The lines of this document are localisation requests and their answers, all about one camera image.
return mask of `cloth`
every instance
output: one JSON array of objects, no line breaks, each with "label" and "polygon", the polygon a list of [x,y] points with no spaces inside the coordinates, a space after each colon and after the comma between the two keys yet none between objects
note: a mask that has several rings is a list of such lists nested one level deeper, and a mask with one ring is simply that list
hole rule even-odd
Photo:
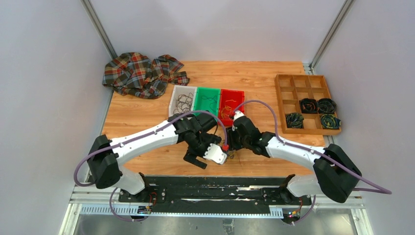
[{"label": "cloth", "polygon": [[140,53],[124,53],[105,66],[102,84],[121,95],[157,99],[165,93],[168,83],[184,86],[189,83],[186,72],[178,72],[183,66],[170,55],[151,62]]}]

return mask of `wooden organizer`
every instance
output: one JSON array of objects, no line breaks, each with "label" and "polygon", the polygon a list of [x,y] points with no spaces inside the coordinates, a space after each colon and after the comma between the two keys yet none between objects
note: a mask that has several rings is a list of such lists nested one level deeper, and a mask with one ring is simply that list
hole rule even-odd
[{"label": "wooden organizer", "polygon": [[[319,100],[330,98],[327,83],[323,75],[289,75],[277,74],[275,77],[275,88],[278,97],[279,120],[282,132],[286,134],[305,134],[305,135],[337,135],[342,131],[323,129],[320,116],[323,114],[303,114],[300,109],[300,100],[310,98]],[[300,113],[304,117],[304,128],[288,128],[285,115],[290,113]]]}]

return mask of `gray wall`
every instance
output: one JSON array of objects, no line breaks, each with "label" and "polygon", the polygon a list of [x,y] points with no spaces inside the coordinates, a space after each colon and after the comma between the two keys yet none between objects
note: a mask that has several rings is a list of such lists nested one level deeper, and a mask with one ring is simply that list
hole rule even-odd
[{"label": "gray wall", "polygon": [[110,57],[79,0],[1,2],[0,234],[57,234],[105,116]]},{"label": "gray wall", "polygon": [[413,0],[357,0],[317,67],[343,120],[336,141],[393,192],[363,193],[376,235],[415,230],[414,9]]},{"label": "gray wall", "polygon": [[92,0],[117,53],[305,61],[344,0]]}]

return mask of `wooden tabletop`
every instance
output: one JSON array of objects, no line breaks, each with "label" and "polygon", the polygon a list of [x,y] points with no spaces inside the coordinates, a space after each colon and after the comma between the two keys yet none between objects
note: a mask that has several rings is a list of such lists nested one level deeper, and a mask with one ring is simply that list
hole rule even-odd
[{"label": "wooden tabletop", "polygon": [[[190,78],[189,86],[233,89],[245,92],[245,100],[259,99],[268,103],[278,114],[275,75],[277,73],[304,74],[301,62],[228,62],[228,61],[182,61],[182,71]],[[132,95],[114,93],[103,134],[109,139],[123,137],[153,127],[168,118],[168,105],[173,92],[169,84],[166,93],[155,100],[141,99]],[[245,106],[248,116],[261,131],[274,132],[274,120],[270,111],[261,104]],[[292,141],[307,145],[324,146],[323,136],[282,134]],[[218,135],[223,137],[219,128]],[[237,151],[233,159],[224,165],[207,163],[206,169],[198,168],[183,160],[187,145],[165,146],[137,156],[125,166],[143,174],[152,175],[211,175],[211,176],[287,176],[305,175],[311,171],[294,163],[258,156],[247,149]]]}]

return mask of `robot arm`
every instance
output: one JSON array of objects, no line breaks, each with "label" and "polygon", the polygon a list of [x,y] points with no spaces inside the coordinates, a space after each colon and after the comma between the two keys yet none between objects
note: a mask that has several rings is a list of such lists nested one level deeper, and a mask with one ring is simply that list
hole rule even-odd
[{"label": "robot arm", "polygon": [[157,126],[129,136],[111,140],[107,139],[105,135],[96,138],[90,153],[105,147],[119,145],[119,147],[99,153],[88,160],[96,187],[114,186],[124,189],[132,195],[141,192],[145,189],[144,175],[134,173],[123,165],[140,154],[183,141],[189,145],[184,157],[185,161],[201,168],[206,168],[206,164],[197,160],[196,157],[203,157],[220,165],[225,163],[227,155],[217,145],[221,138],[206,133],[217,124],[213,117],[206,114],[199,114],[196,117],[190,116],[157,131],[175,117],[172,116]]},{"label": "robot arm", "polygon": [[275,133],[260,133],[251,120],[240,111],[235,112],[233,126],[227,128],[227,134],[230,137],[230,150],[247,148],[257,155],[285,159],[314,171],[315,175],[287,177],[286,182],[279,189],[279,196],[287,203],[294,197],[308,194],[325,194],[333,201],[343,203],[356,187],[358,179],[314,152],[329,155],[361,176],[359,169],[339,146],[335,144],[326,148],[308,146],[281,137],[278,139]]}]

